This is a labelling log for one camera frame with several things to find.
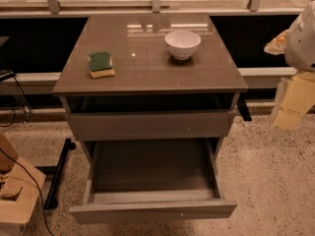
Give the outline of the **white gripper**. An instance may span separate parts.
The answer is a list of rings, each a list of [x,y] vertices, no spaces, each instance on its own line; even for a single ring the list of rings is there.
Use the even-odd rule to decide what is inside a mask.
[[[315,105],[315,35],[288,33],[284,30],[264,47],[268,54],[284,54],[287,65],[308,71],[282,78],[278,85],[273,124],[281,131],[293,130]]]

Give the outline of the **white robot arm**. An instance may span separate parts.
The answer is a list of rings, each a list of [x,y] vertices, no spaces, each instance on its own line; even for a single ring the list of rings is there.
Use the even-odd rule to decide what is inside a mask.
[[[290,79],[280,80],[271,115],[271,129],[285,134],[315,105],[315,0],[264,51],[283,54],[286,64],[297,70]]]

